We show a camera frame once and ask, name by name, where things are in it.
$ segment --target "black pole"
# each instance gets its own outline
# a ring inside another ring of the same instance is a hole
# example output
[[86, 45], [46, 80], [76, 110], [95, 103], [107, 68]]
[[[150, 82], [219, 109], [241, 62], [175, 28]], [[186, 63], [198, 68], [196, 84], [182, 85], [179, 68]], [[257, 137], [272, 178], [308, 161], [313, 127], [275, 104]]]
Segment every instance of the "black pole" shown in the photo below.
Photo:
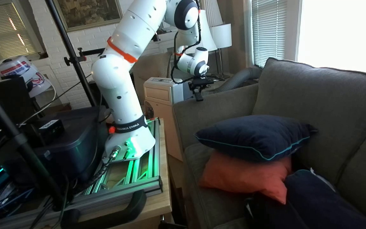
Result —
[[64, 22], [61, 20], [60, 15], [58, 15], [57, 7], [56, 7], [53, 0], [46, 0], [46, 3], [47, 3], [47, 7], [50, 8], [50, 11], [52, 14], [52, 17], [53, 17], [55, 22], [56, 22], [56, 26], [57, 26], [57, 29], [60, 31], [61, 39], [65, 43], [65, 47], [66, 47], [67, 53], [70, 56], [70, 62], [72, 63], [74, 68], [76, 70], [76, 73], [78, 73], [78, 76], [80, 78], [80, 82], [81, 82], [81, 85], [83, 85], [83, 87], [84, 87], [84, 90], [86, 92], [86, 96], [89, 97], [92, 105], [95, 106], [97, 101], [95, 101], [94, 95], [93, 95], [93, 92], [92, 92], [92, 90], [89, 87], [89, 82], [85, 78], [83, 67], [81, 67], [80, 62], [78, 61], [76, 52], [72, 48], [71, 40], [70, 40], [70, 38], [67, 35], [67, 31], [66, 31], [66, 29], [64, 26]]
[[32, 171], [36, 173], [39, 185], [47, 189], [47, 192], [52, 195], [55, 206], [62, 206], [65, 199], [57, 184], [53, 181], [44, 165], [41, 162], [41, 160], [28, 143], [28, 138], [18, 129], [18, 127], [8, 117], [6, 111], [1, 105], [0, 127], [4, 133], [18, 146], [18, 151], [20, 152], [22, 157], [28, 162]]

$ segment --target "window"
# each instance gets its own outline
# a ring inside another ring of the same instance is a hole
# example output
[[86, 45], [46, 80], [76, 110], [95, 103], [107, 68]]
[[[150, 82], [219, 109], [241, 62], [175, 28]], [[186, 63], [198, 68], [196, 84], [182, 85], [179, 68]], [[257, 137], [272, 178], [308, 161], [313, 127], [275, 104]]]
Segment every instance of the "window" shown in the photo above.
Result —
[[250, 0], [250, 48], [253, 64], [268, 57], [296, 58], [300, 0]]
[[366, 1], [302, 2], [299, 61], [366, 71]]
[[28, 1], [0, 0], [0, 59], [14, 56], [37, 59], [44, 53], [28, 19], [34, 20]]

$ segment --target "dark blue pillow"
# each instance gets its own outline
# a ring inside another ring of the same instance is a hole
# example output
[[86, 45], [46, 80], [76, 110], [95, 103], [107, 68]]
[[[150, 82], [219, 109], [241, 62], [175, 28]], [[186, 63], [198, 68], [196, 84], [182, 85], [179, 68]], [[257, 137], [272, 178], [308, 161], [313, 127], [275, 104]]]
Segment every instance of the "dark blue pillow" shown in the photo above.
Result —
[[197, 132], [198, 141], [253, 161], [271, 161], [296, 151], [315, 132], [292, 118], [253, 114], [225, 119]]
[[366, 216], [339, 195], [322, 176], [300, 169], [285, 179], [286, 204], [262, 194], [247, 198], [255, 227], [365, 227]]

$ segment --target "gray couch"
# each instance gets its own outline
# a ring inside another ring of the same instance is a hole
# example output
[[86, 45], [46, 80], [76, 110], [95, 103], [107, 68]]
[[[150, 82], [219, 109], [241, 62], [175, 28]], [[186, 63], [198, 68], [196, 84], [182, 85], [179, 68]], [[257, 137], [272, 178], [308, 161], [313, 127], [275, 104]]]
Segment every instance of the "gray couch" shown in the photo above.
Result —
[[292, 156], [366, 215], [366, 73], [269, 58], [257, 84], [174, 105], [184, 151], [184, 195], [200, 227], [248, 227], [243, 195], [198, 187], [212, 148], [194, 134], [244, 114], [278, 114], [315, 125], [319, 133]]

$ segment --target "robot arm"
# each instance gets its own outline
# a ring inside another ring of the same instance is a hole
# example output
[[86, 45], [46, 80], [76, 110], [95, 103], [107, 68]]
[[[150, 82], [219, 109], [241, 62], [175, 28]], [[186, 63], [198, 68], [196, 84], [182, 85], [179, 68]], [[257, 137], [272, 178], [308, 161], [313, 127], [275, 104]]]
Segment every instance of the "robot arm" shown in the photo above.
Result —
[[[105, 142], [103, 160], [131, 160], [140, 157], [155, 145], [155, 138], [146, 125], [130, 70], [142, 54], [156, 33], [160, 22], [178, 29], [193, 28], [198, 19], [194, 0], [135, 0], [123, 15], [107, 47], [93, 63], [94, 80], [113, 110], [116, 133]], [[196, 67], [189, 57], [180, 53], [178, 67], [189, 73], [205, 73], [208, 67]]]

